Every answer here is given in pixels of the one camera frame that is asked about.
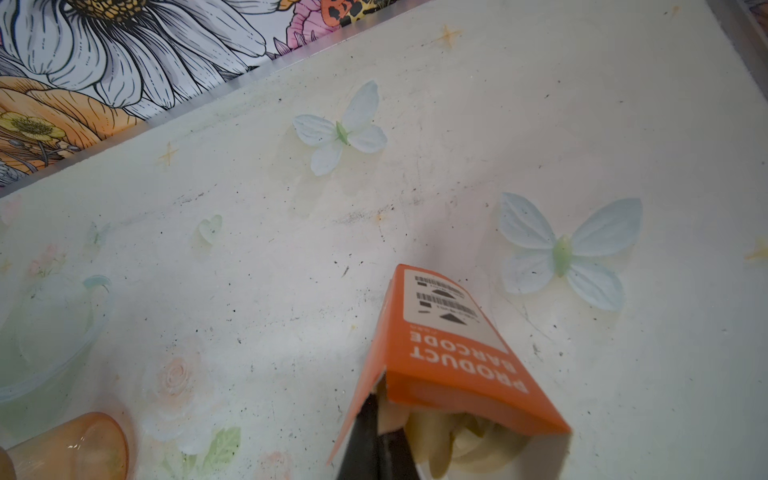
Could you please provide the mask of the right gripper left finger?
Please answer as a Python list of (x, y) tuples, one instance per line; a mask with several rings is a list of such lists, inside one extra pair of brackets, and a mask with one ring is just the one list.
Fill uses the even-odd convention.
[(370, 394), (355, 418), (337, 480), (378, 480), (378, 402)]

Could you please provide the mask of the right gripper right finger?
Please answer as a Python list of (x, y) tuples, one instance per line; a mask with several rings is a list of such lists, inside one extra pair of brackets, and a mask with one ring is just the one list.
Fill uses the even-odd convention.
[(379, 480), (420, 479), (404, 429), (379, 435), (377, 447)]

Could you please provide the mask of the orange coffee filter pack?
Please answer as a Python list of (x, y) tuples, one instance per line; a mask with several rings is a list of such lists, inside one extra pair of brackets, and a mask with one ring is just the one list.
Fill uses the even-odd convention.
[(370, 394), (378, 436), (404, 429), (420, 479), (556, 479), (571, 430), (471, 295), (399, 265), (331, 456)]

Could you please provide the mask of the orange glass carafe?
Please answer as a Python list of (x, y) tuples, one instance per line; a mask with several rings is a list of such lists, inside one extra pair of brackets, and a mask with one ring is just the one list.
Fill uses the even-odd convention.
[(125, 479), (129, 447), (120, 425), (91, 412), (1, 450), (3, 479)]

